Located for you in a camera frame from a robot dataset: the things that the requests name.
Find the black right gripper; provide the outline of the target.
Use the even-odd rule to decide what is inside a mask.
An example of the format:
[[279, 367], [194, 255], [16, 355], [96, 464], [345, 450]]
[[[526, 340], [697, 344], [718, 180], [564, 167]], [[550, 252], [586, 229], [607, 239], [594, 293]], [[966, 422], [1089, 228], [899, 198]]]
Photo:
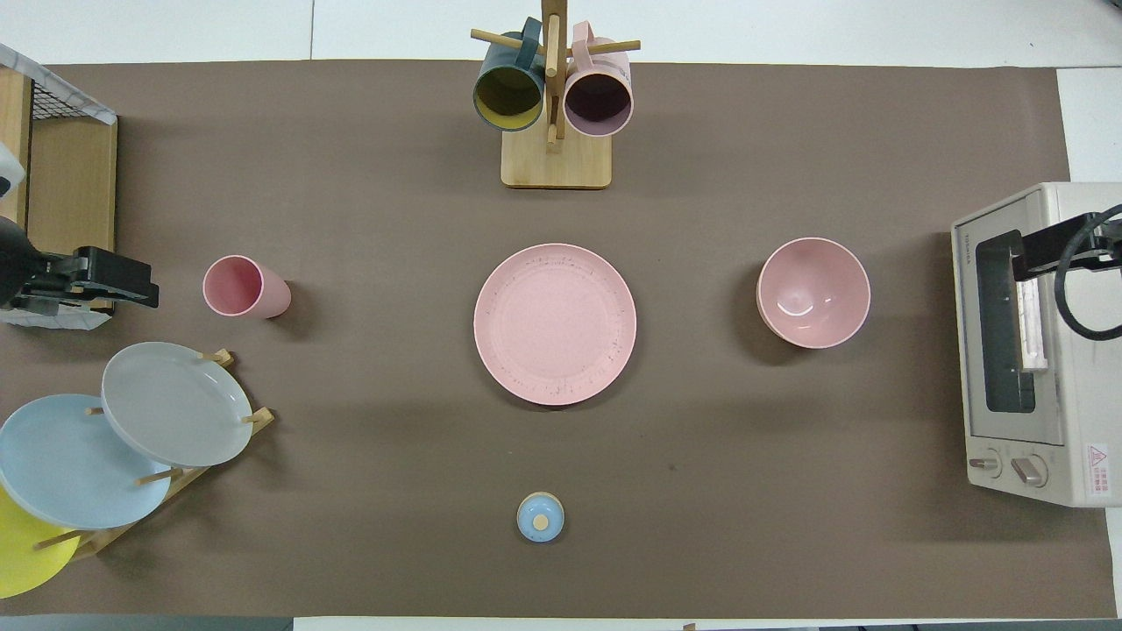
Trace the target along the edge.
[[1018, 282], [1026, 282], [1055, 272], [1069, 241], [1094, 219], [1097, 219], [1097, 227], [1093, 234], [1076, 240], [1076, 252], [1072, 256], [1070, 268], [1096, 271], [1097, 260], [1103, 264], [1121, 264], [1119, 214], [1078, 214], [1023, 236], [1022, 252], [1014, 256], [1014, 278]]

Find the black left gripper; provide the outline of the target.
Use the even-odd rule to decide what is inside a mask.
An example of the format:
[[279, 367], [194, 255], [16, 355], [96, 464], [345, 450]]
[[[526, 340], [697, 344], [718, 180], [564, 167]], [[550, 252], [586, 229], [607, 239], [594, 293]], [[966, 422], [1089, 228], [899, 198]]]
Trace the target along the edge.
[[160, 287], [151, 283], [151, 265], [102, 248], [77, 248], [77, 256], [47, 257], [24, 266], [13, 296], [13, 309], [56, 316], [61, 305], [86, 308], [88, 301], [72, 289], [75, 275], [93, 283], [142, 283], [129, 290], [88, 287], [91, 301], [129, 302], [146, 308], [160, 305]]

